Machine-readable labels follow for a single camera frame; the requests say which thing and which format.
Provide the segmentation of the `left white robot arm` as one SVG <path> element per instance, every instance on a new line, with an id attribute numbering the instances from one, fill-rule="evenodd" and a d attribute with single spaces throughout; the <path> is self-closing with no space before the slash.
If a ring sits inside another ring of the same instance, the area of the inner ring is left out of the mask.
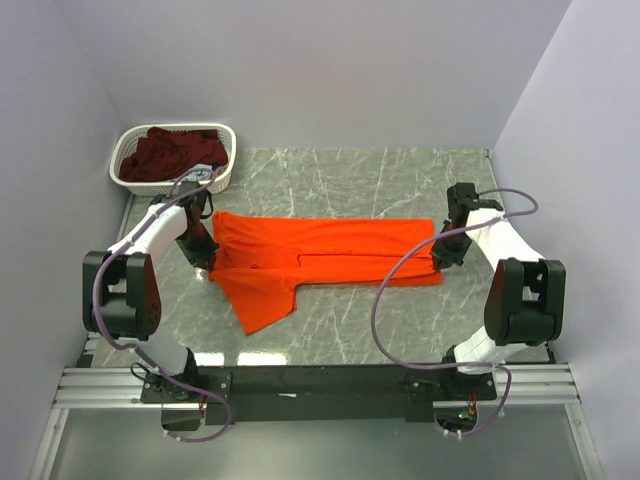
<path id="1" fill-rule="evenodd" d="M 212 213 L 208 189 L 182 180 L 156 197 L 127 236 L 106 251 L 87 253 L 82 262 L 84 328 L 116 350 L 133 351 L 147 368 L 143 381 L 178 402 L 208 394 L 193 352 L 158 330 L 162 306 L 155 267 L 177 244 L 192 267 L 211 272 L 219 246 L 204 220 Z"/>

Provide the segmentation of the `orange polo shirt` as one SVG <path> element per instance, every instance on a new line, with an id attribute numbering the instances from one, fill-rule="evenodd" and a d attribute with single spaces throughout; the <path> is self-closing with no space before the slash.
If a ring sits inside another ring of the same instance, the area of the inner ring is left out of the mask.
<path id="1" fill-rule="evenodd" d="M 431 237 L 430 219 L 212 217 L 219 245 L 209 278 L 229 300 L 245 334 L 254 334 L 296 308 L 302 285 L 396 287 L 438 285 L 429 248 L 405 254 Z"/>

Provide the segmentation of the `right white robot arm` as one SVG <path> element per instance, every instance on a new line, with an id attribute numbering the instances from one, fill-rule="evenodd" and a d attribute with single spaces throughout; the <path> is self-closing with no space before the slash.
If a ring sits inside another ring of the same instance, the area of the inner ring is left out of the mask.
<path id="1" fill-rule="evenodd" d="M 527 347 L 557 339 L 563 326 L 566 269 L 530 247 L 500 203 L 483 199 L 472 183 L 447 189 L 448 219 L 431 248 L 438 270 L 463 264 L 475 244 L 493 270 L 483 326 L 443 358 L 444 395 L 460 399 L 493 367 Z"/>

